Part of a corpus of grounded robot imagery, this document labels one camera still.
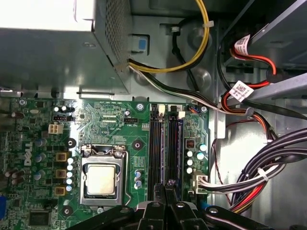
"metal mesh grille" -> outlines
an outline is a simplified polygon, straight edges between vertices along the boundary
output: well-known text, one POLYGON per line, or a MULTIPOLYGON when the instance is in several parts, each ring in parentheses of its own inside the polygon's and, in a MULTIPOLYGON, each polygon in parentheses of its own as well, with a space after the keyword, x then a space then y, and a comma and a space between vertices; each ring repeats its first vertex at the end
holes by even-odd
POLYGON ((106 0, 105 36, 118 64, 127 63, 129 31, 131 28, 129 0, 106 0))

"yellow wire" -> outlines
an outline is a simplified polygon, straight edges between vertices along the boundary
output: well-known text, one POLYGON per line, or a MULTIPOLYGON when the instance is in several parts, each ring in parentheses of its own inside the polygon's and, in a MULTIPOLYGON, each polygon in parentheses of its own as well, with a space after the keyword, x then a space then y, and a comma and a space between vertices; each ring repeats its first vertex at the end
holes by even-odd
POLYGON ((247 206, 251 205, 253 203, 253 201, 248 202, 247 204, 245 204, 244 206, 242 206, 241 208, 235 210, 235 213, 240 213, 243 209, 245 209, 247 206))
POLYGON ((152 69, 152 68, 147 68, 147 67, 143 67, 143 66, 138 66, 136 64, 133 64, 131 62, 129 62, 129 65, 131 65, 132 67, 134 67, 135 69, 142 71, 142 72, 148 72, 148 73, 167 73, 167 72, 172 72, 184 67, 187 67, 188 65, 193 64, 194 62, 196 62, 196 60, 201 56, 201 54, 203 53, 203 51, 206 48, 206 45, 209 41, 209 28, 206 27, 207 23, 209 22, 209 17, 208 17, 208 13, 206 10, 205 5, 203 4, 202 0, 195 0, 200 11, 201 11, 201 15, 203 17, 203 22, 204 22, 204 36, 202 38, 201 41, 201 45, 198 49, 198 51, 196 52, 196 54, 194 55, 194 57, 188 61, 187 63, 181 65, 181 66, 177 66, 177 67, 172 67, 172 68, 166 68, 166 69, 152 69))

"electrolytic capacitor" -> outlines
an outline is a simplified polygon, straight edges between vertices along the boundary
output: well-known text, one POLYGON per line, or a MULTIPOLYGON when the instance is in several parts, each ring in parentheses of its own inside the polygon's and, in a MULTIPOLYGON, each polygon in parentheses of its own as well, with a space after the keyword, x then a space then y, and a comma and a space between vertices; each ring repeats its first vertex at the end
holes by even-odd
POLYGON ((187 157, 192 157, 193 156, 193 152, 191 150, 187 151, 187 157))
POLYGON ((188 159, 187 160, 187 165, 188 166, 192 166, 193 165, 193 160, 192 159, 188 159))
POLYGON ((59 111, 59 107, 57 107, 57 106, 54 107, 54 108, 53 108, 53 111, 54 111, 54 112, 58 112, 58 111, 59 111))
POLYGON ((73 158, 72 157, 68 158, 67 159, 67 164, 72 164, 72 163, 73 163, 73 158))
POLYGON ((67 107, 65 105, 63 105, 61 109, 63 113, 72 113, 73 111, 75 111, 74 107, 67 107))
POLYGON ((45 171, 40 170, 40 171, 34 173, 33 179, 36 180, 36 181, 38 181, 38 180, 40 180, 42 177, 44 177, 45 175, 46 175, 45 171))
POLYGON ((23 177, 18 177, 17 179, 12 180, 12 185, 18 185, 20 183, 24 182, 23 177))
POLYGON ((136 171, 134 171, 134 175, 135 175, 136 178, 141 177, 141 176, 142 176, 141 170, 138 170, 138 169, 137 169, 136 171))
POLYGON ((200 151, 206 152, 208 150, 208 147, 205 144, 200 145, 200 151))
POLYGON ((142 187, 142 181, 141 180, 136 181, 135 184, 134 184, 134 188, 139 189, 141 187, 142 187))
POLYGON ((17 171, 18 171, 18 169, 11 169, 11 170, 6 171, 4 175, 6 177, 10 177, 13 173, 15 173, 17 171))
POLYGON ((197 153, 196 158, 201 161, 205 158, 205 155, 202 152, 199 152, 197 153))
POLYGON ((14 173, 12 174, 12 178, 15 179, 15 178, 17 178, 17 177, 23 176, 24 173, 25 173, 24 170, 20 170, 20 171, 18 171, 18 172, 14 172, 14 173))
POLYGON ((66 184, 71 185, 73 183, 73 178, 66 179, 66 184))
POLYGON ((188 167, 186 169, 187 174, 191 174, 193 172, 193 169, 191 167, 188 167))
POLYGON ((45 146, 47 144, 47 140, 45 138, 36 139, 34 141, 34 144, 37 147, 42 147, 42 146, 45 146))
POLYGON ((70 171, 67 172, 67 173, 66 173, 66 176, 67 176, 67 178, 71 178, 71 177, 72 177, 72 172, 70 172, 70 171))
POLYGON ((73 166, 70 164, 70 165, 67 165, 67 170, 68 171, 72 171, 73 170, 73 166))
POLYGON ((44 161, 44 159, 46 159, 46 155, 44 153, 40 153, 34 157, 34 161, 36 163, 40 163, 41 161, 44 161))
POLYGON ((70 185, 66 186, 66 191, 67 192, 70 192, 71 190, 72 190, 72 186, 70 186, 70 185))
POLYGON ((16 119, 23 119, 24 118, 24 114, 21 112, 12 112, 11 113, 11 117, 12 118, 16 118, 16 119))

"motherboard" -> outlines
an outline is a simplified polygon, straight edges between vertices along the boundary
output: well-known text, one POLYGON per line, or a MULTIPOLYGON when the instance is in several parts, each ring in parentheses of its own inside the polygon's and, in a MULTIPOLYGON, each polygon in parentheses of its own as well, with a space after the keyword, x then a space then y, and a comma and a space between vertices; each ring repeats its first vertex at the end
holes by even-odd
POLYGON ((0 228, 66 229, 208 175, 208 112, 193 104, 0 98, 0 228))

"dell logo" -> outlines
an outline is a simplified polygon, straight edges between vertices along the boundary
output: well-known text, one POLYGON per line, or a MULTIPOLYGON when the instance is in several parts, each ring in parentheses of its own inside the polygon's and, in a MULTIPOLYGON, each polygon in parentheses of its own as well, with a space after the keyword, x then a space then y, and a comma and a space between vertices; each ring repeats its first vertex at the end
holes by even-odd
POLYGON ((25 145, 25 160, 24 160, 24 166, 31 166, 32 165, 32 146, 33 146, 33 142, 30 142, 28 144, 25 145))

